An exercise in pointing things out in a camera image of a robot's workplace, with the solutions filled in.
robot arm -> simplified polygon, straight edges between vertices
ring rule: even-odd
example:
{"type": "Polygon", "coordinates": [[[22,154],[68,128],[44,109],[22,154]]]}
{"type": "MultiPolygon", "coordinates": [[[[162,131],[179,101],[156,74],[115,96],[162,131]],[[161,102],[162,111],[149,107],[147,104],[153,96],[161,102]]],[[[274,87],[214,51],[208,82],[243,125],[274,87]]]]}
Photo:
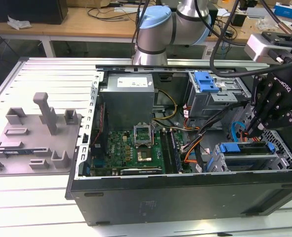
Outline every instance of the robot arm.
{"type": "MultiPolygon", "coordinates": [[[[194,45],[203,42],[209,31],[195,9],[195,0],[183,0],[177,12],[167,6],[151,6],[141,19],[134,65],[166,65],[168,44],[194,45]]],[[[201,15],[210,22],[208,0],[196,0],[201,15]]]]}
{"type": "MultiPolygon", "coordinates": [[[[292,61],[292,34],[263,32],[251,35],[245,52],[256,62],[289,63],[292,61]]],[[[249,137],[266,129],[292,126],[292,67],[255,76],[251,105],[252,119],[246,124],[249,137]]]]}

electronic component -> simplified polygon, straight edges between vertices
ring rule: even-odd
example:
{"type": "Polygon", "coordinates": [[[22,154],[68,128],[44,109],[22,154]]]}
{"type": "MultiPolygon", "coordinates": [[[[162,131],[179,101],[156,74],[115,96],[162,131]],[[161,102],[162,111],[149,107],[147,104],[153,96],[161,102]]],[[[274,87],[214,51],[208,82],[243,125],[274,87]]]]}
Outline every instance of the electronic component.
{"type": "Polygon", "coordinates": [[[151,147],[151,128],[147,124],[138,124],[134,126],[135,147],[151,147]]]}
{"type": "Polygon", "coordinates": [[[215,146],[206,172],[286,169],[289,164],[278,156],[272,143],[221,143],[215,146]]]}
{"type": "Polygon", "coordinates": [[[160,140],[166,173],[171,174],[180,172],[182,170],[181,159],[173,132],[160,130],[160,140]]]}
{"type": "Polygon", "coordinates": [[[147,174],[162,174],[162,169],[122,169],[121,175],[147,175],[147,174]]]}
{"type": "Polygon", "coordinates": [[[190,73],[191,92],[187,106],[191,106],[189,118],[209,118],[228,104],[251,98],[240,78],[213,79],[208,72],[190,73]]]}
{"type": "Polygon", "coordinates": [[[109,130],[131,130],[138,123],[151,122],[155,98],[151,74],[109,74],[100,96],[106,104],[109,130]]]}
{"type": "Polygon", "coordinates": [[[136,149],[136,152],[137,152],[137,161],[138,162],[152,161],[150,148],[138,148],[138,149],[136,149]]]}

blue plastic latch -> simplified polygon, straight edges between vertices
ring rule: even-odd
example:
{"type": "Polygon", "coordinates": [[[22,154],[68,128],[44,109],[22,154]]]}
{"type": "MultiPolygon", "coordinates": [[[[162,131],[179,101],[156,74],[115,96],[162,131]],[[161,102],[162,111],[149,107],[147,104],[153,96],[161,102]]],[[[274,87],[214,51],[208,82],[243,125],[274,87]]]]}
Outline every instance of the blue plastic latch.
{"type": "Polygon", "coordinates": [[[194,72],[194,77],[201,92],[219,92],[219,88],[208,72],[194,72]]]}
{"type": "Polygon", "coordinates": [[[230,142],[230,143],[221,143],[219,145],[220,151],[225,152],[240,152],[240,148],[237,143],[230,142]]]}
{"type": "Polygon", "coordinates": [[[141,29],[156,27],[171,17],[171,9],[167,6],[150,6],[141,19],[141,29]]]}
{"type": "Polygon", "coordinates": [[[267,146],[272,153],[275,153],[276,149],[272,142],[268,142],[267,146]]]}

wire bundle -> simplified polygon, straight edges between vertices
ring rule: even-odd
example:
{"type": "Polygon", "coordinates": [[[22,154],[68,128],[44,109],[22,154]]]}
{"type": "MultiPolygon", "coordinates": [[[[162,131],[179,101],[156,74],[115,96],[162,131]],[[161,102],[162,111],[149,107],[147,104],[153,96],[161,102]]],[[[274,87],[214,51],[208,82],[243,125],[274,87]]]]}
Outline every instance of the wire bundle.
{"type": "Polygon", "coordinates": [[[183,149],[187,150],[187,154],[185,156],[184,162],[185,163],[189,163],[189,162],[194,162],[196,163],[195,160],[188,160],[188,157],[190,156],[191,151],[197,146],[199,145],[199,143],[201,142],[201,140],[203,139],[204,134],[206,133],[206,131],[211,128],[213,126],[213,124],[215,124],[216,122],[220,121],[225,114],[229,111],[232,110],[234,108],[237,107],[241,107],[247,104],[247,101],[244,102],[238,102],[238,103],[234,103],[234,104],[230,104],[228,106],[226,106],[224,109],[222,109],[221,111],[217,112],[216,114],[214,114],[213,116],[211,116],[202,126],[202,128],[200,129],[200,131],[197,134],[197,137],[190,143],[186,144],[183,149]]]}

table leg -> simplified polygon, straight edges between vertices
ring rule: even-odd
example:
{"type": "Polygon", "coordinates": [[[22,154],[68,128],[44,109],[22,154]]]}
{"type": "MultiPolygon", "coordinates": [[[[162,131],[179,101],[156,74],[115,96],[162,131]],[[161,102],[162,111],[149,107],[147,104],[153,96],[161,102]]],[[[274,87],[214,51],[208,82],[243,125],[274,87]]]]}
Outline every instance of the table leg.
{"type": "Polygon", "coordinates": [[[216,42],[212,42],[212,41],[205,41],[204,45],[205,45],[205,49],[202,55],[202,59],[210,59],[210,55],[215,47],[216,42]]]}
{"type": "Polygon", "coordinates": [[[55,50],[53,49],[52,41],[50,40],[42,40],[42,45],[45,50],[47,58],[54,58],[56,57],[55,50]]]}

